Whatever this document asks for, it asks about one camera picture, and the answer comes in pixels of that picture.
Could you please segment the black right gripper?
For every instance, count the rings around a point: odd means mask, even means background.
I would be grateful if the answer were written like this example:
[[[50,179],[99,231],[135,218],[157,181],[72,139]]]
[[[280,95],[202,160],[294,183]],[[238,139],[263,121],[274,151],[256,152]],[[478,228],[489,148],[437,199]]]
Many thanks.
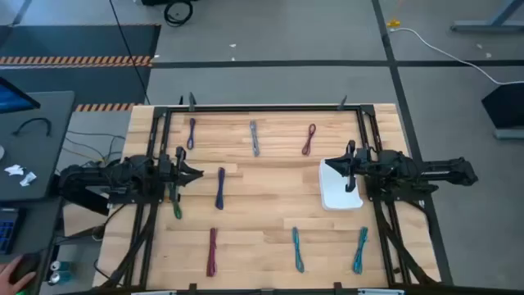
[[[349,176],[346,184],[346,192],[353,192],[356,187],[356,175],[364,174],[364,166],[370,161],[370,149],[368,147],[356,147],[355,141],[349,141],[346,153],[350,157]],[[327,159],[326,164],[333,168],[341,176],[347,176],[347,156]]]

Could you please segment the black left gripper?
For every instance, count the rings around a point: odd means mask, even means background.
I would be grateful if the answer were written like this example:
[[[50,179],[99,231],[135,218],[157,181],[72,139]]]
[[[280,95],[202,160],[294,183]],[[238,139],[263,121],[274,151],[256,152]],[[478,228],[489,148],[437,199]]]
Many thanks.
[[[158,158],[158,171],[160,181],[165,183],[169,189],[169,199],[172,203],[179,201],[179,188],[185,187],[192,181],[199,179],[204,171],[191,168],[185,161],[185,150],[176,147],[175,162],[172,162],[166,150],[161,150]],[[183,172],[179,165],[183,163]]]

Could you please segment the white plastic bin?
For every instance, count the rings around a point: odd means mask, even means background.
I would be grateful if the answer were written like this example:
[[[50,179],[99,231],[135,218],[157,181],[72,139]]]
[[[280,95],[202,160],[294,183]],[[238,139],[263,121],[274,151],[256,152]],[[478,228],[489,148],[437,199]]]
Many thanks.
[[[346,192],[348,178],[341,176],[324,159],[319,168],[319,187],[322,206],[327,211],[349,211],[360,208],[364,202],[360,198],[358,186],[352,192]]]

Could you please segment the dark grey desk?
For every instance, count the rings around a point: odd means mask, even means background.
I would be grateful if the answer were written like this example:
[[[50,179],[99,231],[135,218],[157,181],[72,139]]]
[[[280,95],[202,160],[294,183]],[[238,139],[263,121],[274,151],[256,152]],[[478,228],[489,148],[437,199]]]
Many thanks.
[[[39,200],[47,196],[75,106],[72,91],[31,93],[39,109],[0,114],[0,202]],[[5,168],[19,165],[23,175]],[[37,179],[22,187],[29,172]]]

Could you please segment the black hazard-striped floor mat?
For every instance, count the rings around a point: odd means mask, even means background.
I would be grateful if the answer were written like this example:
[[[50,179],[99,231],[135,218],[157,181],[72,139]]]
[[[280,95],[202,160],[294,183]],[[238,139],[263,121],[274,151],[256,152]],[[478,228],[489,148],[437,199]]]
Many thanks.
[[[0,77],[27,93],[72,91],[76,111],[147,102],[160,26],[0,26]]]

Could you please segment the black box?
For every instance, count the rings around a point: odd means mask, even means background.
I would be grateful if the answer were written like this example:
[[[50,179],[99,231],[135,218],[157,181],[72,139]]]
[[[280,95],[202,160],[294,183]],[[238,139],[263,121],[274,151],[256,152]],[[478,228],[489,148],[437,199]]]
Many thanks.
[[[481,103],[499,140],[524,140],[524,84],[501,85]]]

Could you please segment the black computer mouse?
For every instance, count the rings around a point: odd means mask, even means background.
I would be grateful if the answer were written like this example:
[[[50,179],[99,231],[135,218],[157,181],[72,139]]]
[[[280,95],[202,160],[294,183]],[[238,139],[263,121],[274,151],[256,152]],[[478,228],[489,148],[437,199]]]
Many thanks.
[[[23,279],[28,273],[38,270],[40,264],[40,255],[38,253],[24,254],[19,261],[17,267],[10,275],[9,282],[11,284],[17,283]]]

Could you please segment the black keyboard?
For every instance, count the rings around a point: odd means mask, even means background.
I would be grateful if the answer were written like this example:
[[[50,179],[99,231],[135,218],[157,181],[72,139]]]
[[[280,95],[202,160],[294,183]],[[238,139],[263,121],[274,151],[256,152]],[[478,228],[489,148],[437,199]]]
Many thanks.
[[[25,218],[25,209],[0,207],[0,255],[11,253]]]

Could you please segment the computer monitor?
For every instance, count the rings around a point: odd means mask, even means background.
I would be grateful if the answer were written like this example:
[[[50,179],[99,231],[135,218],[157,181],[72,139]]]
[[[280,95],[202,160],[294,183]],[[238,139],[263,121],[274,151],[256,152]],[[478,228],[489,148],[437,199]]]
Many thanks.
[[[0,114],[39,109],[40,103],[0,77]]]

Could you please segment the grey desk leg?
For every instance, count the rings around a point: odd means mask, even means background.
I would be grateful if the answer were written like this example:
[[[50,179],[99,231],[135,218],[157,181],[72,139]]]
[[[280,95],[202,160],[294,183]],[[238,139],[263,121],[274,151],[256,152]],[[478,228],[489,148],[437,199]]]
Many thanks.
[[[524,33],[524,21],[509,21],[524,0],[508,0],[490,20],[457,20],[450,30],[460,33]]]

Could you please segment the person's hand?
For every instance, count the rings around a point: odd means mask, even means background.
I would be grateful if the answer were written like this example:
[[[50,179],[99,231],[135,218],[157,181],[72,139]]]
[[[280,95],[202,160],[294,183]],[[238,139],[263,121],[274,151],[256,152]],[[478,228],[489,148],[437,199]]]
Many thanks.
[[[18,256],[9,263],[0,264],[0,295],[17,295],[35,277],[34,271],[23,275],[16,282],[11,281],[11,276],[22,261],[23,256]]]

